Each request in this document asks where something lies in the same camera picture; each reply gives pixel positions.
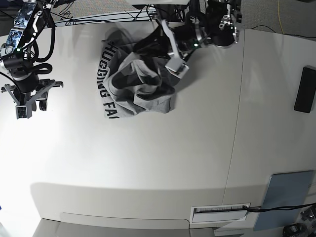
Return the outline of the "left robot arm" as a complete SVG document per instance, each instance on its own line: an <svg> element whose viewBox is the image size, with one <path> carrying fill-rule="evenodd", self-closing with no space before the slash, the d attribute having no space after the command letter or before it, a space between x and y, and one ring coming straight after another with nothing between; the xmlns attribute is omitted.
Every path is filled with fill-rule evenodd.
<svg viewBox="0 0 316 237"><path fill-rule="evenodd" d="M199 48L238 43L241 1L206 0L204 7L202 10L198 0L175 5L173 11L155 5L159 24L151 34L150 54L167 59L178 56L187 62Z"/></svg>

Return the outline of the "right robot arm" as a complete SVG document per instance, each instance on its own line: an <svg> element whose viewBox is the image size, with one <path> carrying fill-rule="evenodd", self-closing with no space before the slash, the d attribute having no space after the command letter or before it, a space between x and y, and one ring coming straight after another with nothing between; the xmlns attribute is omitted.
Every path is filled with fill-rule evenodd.
<svg viewBox="0 0 316 237"><path fill-rule="evenodd" d="M50 79L39 79L48 75L52 65L48 60L53 54L56 25L52 18L53 8L64 4L63 0L25 0L14 18L6 42L0 48L0 65L8 71L3 76L12 84L3 86L1 92L9 92L16 105L25 106L32 98L33 110L39 105L46 111L48 91L53 86L62 86L61 82ZM51 40L48 54L41 58L37 39L45 28L51 29Z"/></svg>

